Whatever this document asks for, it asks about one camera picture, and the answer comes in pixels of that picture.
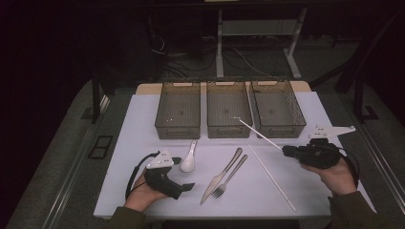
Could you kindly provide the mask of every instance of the black strap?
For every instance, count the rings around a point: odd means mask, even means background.
[[[340,147],[336,147],[336,149],[332,148],[331,146],[318,146],[319,148],[324,148],[327,150],[331,150],[331,151],[335,151],[337,153],[339,153],[341,155],[341,157],[346,161],[346,163],[349,166],[349,170],[352,174],[353,180],[354,180],[354,184],[355,187],[358,186],[358,181],[360,179],[360,164],[358,163],[357,158],[354,156],[354,154],[348,152],[347,150],[345,150],[344,148],[340,148]],[[344,152],[346,152],[347,156],[344,156],[342,153],[340,153],[339,150],[343,150]],[[349,158],[349,156],[351,156],[354,159],[355,162],[355,166],[353,164],[353,162],[351,161],[351,159]]]
[[[137,173],[139,171],[140,166],[143,164],[143,162],[145,162],[146,159],[148,159],[149,157],[156,157],[158,154],[160,154],[160,151],[144,157],[143,160],[141,160],[140,163],[137,165],[137,167],[134,168],[134,171],[132,172],[131,177],[129,178],[129,181],[128,181],[127,189],[125,192],[125,199],[127,199],[129,197],[129,195],[131,194],[132,191],[134,191],[136,188],[138,188],[138,186],[135,188],[132,188],[132,186],[134,184],[135,177],[137,177]]]

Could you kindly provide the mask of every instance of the white rod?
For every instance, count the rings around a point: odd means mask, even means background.
[[[257,132],[255,129],[251,128],[249,125],[247,125],[245,122],[243,122],[241,119],[239,119],[240,122],[244,123],[244,125],[246,127],[248,127],[250,130],[252,130],[254,133],[258,134],[259,136],[261,136],[262,138],[264,138],[266,141],[270,142],[273,146],[275,146],[277,149],[283,151],[280,146],[276,145],[274,142],[270,141],[267,137],[265,137],[264,135],[260,134],[259,132]]]
[[[274,179],[274,177],[271,175],[271,173],[268,171],[268,169],[266,168],[265,164],[263,164],[262,160],[259,159],[259,157],[256,155],[256,152],[254,152],[254,150],[252,149],[252,147],[250,145],[248,145],[250,150],[253,152],[253,154],[256,156],[256,158],[259,160],[259,162],[262,164],[263,168],[266,170],[268,176],[271,178],[271,180],[273,181],[273,183],[276,185],[277,189],[280,191],[281,195],[283,195],[284,199],[286,200],[286,202],[289,204],[289,206],[292,208],[292,210],[294,212],[297,211],[297,209],[294,207],[294,204],[292,204],[292,202],[289,200],[289,198],[287,197],[287,195],[283,192],[283,189],[281,189],[281,187],[278,185],[277,181]]]

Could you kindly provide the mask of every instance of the knife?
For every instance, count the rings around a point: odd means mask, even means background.
[[[215,187],[217,187],[217,185],[221,182],[221,179],[223,179],[226,172],[232,167],[232,165],[235,163],[235,161],[239,158],[241,154],[242,148],[238,148],[236,150],[235,155],[229,161],[229,164],[226,165],[225,169],[219,175],[212,178],[211,183],[209,183],[208,188],[206,188],[205,193],[203,193],[201,204],[203,204],[205,200],[211,195],[211,193],[214,192]]]

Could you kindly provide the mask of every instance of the gray carpet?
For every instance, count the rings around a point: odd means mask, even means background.
[[[294,57],[303,80],[310,82],[337,67],[349,59],[357,47],[356,43],[344,43],[333,48],[331,43],[331,39],[328,38],[299,41]],[[229,47],[224,49],[225,75],[260,75],[247,66],[232,49],[233,47],[238,49],[257,70],[292,80],[281,50],[288,44],[285,40],[268,39],[261,42],[259,48],[250,48],[247,44],[254,44],[251,40],[248,43],[229,40],[224,44]],[[207,48],[212,48],[212,45],[214,44],[207,42]],[[176,63],[169,62],[169,64],[188,76],[205,78],[216,75],[215,63],[212,64],[214,57],[213,52],[206,54],[202,60],[177,56],[170,58]],[[164,72],[162,78],[164,77],[181,77],[181,74]],[[337,78],[338,76],[313,90],[318,92],[333,125],[351,126],[355,123],[351,115],[352,92],[337,94],[333,89]],[[86,109],[92,106],[90,83],[83,87],[22,197],[8,228],[41,228],[43,225],[45,228],[101,228],[106,225],[104,219],[93,217],[93,211],[133,92],[121,90],[111,96],[110,104],[101,119],[96,124],[91,124],[90,120],[81,118]],[[405,146],[404,127],[379,100],[373,89],[366,88],[365,95],[365,105],[372,106],[380,119],[369,120],[364,127],[370,131],[398,179],[404,183],[405,168],[402,166],[405,157],[402,154]],[[99,135],[112,135],[113,144],[105,159],[89,159],[87,154]],[[405,228],[404,215],[375,166],[362,135],[356,132],[352,135],[342,135],[340,139],[347,150],[356,154],[361,165],[361,180],[376,210],[401,228]],[[67,175],[72,175],[74,179],[68,185],[70,188],[61,189],[66,187],[63,184]],[[47,220],[50,212],[56,212],[53,211],[53,204],[58,195],[64,199],[57,204],[61,206],[61,211],[55,215],[55,220]],[[326,219],[300,220],[302,229],[323,228],[327,223]]]

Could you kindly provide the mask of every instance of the hand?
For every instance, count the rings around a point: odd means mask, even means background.
[[[340,158],[335,166],[325,170],[317,169],[305,164],[301,164],[301,167],[319,175],[322,182],[327,185],[334,196],[342,196],[357,191],[352,173],[343,158]]]
[[[124,207],[143,212],[155,201],[161,198],[167,198],[167,195],[152,189],[146,184],[144,174],[145,169],[137,181],[135,181],[134,187],[138,186],[138,188],[131,192],[125,201]]]

